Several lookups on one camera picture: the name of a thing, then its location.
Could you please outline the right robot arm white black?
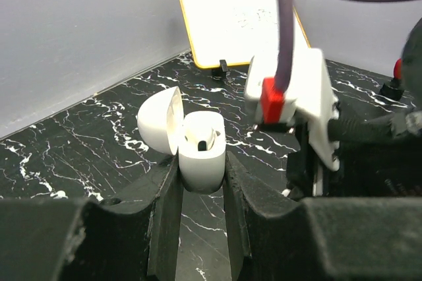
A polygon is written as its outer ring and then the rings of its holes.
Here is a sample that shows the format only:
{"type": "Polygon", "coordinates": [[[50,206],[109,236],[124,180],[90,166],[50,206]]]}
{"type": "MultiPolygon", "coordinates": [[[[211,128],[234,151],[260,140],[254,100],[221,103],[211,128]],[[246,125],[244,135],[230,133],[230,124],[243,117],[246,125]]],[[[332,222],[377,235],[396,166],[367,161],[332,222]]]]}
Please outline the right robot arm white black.
{"type": "Polygon", "coordinates": [[[305,197],[414,197],[421,195],[421,23],[408,35],[394,77],[382,95],[401,98],[407,91],[414,106],[363,121],[347,104],[339,119],[328,123],[328,136],[338,141],[340,168],[332,172],[318,162],[305,142],[306,125],[297,127],[300,149],[287,157],[283,195],[305,197]]]}

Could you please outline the white earbud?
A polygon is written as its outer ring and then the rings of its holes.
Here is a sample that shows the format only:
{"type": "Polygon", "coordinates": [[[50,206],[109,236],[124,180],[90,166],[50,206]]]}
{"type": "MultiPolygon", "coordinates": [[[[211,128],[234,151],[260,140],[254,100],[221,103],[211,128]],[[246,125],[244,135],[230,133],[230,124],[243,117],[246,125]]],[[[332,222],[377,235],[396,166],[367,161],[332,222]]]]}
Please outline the white earbud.
{"type": "Polygon", "coordinates": [[[190,128],[185,131],[185,140],[198,152],[210,150],[219,136],[220,132],[212,127],[190,128]]]}

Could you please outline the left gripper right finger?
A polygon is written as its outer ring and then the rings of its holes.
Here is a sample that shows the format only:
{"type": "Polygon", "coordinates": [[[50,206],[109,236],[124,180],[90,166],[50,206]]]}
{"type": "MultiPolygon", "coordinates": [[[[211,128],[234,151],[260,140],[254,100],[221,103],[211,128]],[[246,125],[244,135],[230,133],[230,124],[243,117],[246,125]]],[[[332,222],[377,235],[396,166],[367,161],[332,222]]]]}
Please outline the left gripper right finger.
{"type": "Polygon", "coordinates": [[[421,199],[295,202],[226,156],[234,280],[420,280],[421,199]]]}

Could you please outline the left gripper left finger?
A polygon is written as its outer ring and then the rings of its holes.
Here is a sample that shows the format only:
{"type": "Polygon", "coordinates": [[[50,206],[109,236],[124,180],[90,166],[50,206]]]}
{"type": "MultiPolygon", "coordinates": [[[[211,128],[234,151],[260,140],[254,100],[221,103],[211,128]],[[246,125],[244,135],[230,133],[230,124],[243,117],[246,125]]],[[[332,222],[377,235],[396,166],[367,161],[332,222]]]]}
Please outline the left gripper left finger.
{"type": "Polygon", "coordinates": [[[3,199],[2,280],[174,280],[183,186],[168,156],[114,197],[3,199]]]}

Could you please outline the white earbud charging case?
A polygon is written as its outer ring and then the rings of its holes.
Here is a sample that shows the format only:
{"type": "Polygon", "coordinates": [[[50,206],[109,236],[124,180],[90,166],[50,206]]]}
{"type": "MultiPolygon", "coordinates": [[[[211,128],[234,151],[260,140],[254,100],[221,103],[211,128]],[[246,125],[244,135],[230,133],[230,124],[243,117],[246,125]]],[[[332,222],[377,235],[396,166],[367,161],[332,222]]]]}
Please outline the white earbud charging case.
{"type": "Polygon", "coordinates": [[[144,101],[136,118],[147,146],[179,158],[187,191],[209,195],[220,189],[226,165],[226,131],[220,113],[184,113],[181,91],[174,86],[144,101]]]}

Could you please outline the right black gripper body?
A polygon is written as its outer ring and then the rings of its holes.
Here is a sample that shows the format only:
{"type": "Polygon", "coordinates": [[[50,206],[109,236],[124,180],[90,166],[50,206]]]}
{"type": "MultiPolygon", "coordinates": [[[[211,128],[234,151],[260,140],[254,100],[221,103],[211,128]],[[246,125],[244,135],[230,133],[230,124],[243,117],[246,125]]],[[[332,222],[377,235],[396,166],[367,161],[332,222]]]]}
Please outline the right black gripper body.
{"type": "Polygon", "coordinates": [[[306,124],[294,135],[300,149],[287,157],[285,195],[305,197],[421,196],[421,132],[397,133],[383,123],[342,121],[332,131],[343,139],[336,151],[337,171],[330,171],[309,144],[306,124]]]}

